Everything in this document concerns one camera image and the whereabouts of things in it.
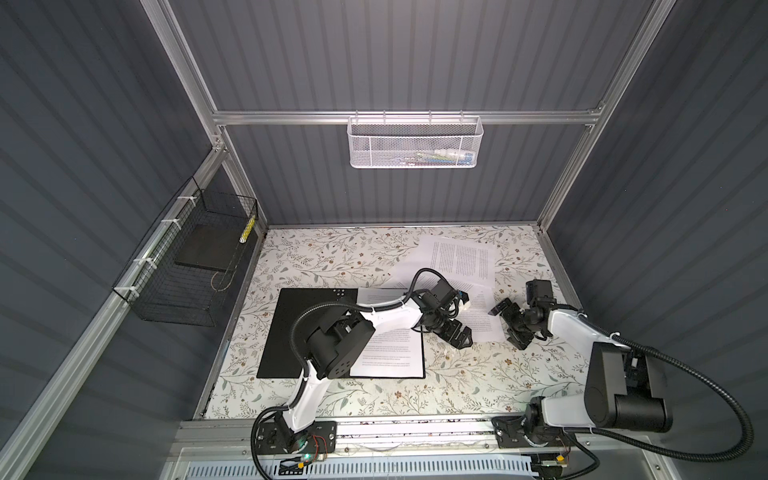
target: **table surface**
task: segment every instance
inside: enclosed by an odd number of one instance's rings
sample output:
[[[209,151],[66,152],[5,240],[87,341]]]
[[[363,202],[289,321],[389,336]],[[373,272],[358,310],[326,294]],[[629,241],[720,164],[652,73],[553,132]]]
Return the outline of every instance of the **table surface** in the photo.
[[[552,280],[562,300],[530,226],[270,230],[205,418],[254,418],[293,391],[295,379],[256,378],[281,288],[379,286],[424,234],[495,245],[497,302],[524,305],[534,278]],[[584,390],[588,360],[558,338],[535,339],[525,351],[509,342],[456,350],[436,335],[424,340],[425,379],[338,380],[318,416],[519,412],[533,396]]]

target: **wire mesh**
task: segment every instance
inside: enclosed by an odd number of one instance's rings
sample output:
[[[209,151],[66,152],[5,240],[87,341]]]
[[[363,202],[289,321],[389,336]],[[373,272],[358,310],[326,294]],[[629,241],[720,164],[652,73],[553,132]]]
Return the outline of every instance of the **wire mesh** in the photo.
[[[241,260],[253,252],[257,235],[237,242],[225,271],[182,265],[176,259],[196,227],[242,233],[255,212],[251,197],[198,190],[175,219],[160,225],[164,232],[156,247],[145,258],[132,260],[141,264],[132,284],[114,291],[144,320],[198,326],[226,322],[245,275]]]
[[[459,123],[347,124],[355,168],[472,168],[483,129],[480,118]]]

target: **paper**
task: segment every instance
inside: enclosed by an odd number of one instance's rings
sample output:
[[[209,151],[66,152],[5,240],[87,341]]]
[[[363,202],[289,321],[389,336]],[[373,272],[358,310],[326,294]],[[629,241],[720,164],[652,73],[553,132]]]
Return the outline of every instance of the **paper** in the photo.
[[[469,308],[461,312],[456,319],[472,329],[472,341],[504,342],[502,319],[488,315],[494,307],[493,291],[486,286],[473,286],[467,291]]]
[[[403,293],[400,289],[359,288],[357,303],[376,304],[397,300]],[[373,378],[423,378],[421,333],[411,329],[374,333],[349,374]]]
[[[453,288],[469,294],[470,307],[458,315],[458,320],[472,329],[473,342],[503,342],[501,319],[488,315],[495,305],[493,298],[495,247],[486,243],[422,235],[419,246],[390,271],[384,288],[407,290],[413,276],[428,266],[439,271]],[[432,288],[437,276],[423,273],[416,289]]]

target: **yellow tag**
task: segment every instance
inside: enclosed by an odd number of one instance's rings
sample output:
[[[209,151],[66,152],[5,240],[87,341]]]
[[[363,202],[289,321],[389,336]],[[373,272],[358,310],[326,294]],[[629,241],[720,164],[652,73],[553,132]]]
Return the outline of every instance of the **yellow tag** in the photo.
[[[256,217],[251,217],[250,220],[248,220],[248,224],[245,226],[245,230],[243,230],[243,234],[240,235],[240,243],[245,243],[246,240],[248,240],[248,235],[250,234],[250,231],[253,230],[253,225],[256,223]]]

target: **gray wall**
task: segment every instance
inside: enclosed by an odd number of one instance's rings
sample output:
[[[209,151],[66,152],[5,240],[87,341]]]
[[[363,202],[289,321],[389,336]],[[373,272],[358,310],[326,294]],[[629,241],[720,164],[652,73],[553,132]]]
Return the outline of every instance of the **gray wall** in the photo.
[[[750,412],[751,452],[680,462],[686,478],[768,465],[768,2],[678,2],[550,235],[593,318],[720,382]],[[668,371],[666,442],[738,438],[706,387]]]
[[[359,169],[340,126],[228,127],[271,224],[536,220],[584,127],[485,128],[478,166]]]
[[[171,4],[219,110],[438,111],[596,107],[650,1]],[[272,224],[536,220],[581,131],[487,127],[474,169],[360,171],[343,127],[230,127]]]
[[[2,445],[210,145],[138,2],[0,2],[0,124]],[[148,478],[216,335],[126,319],[29,478]]]

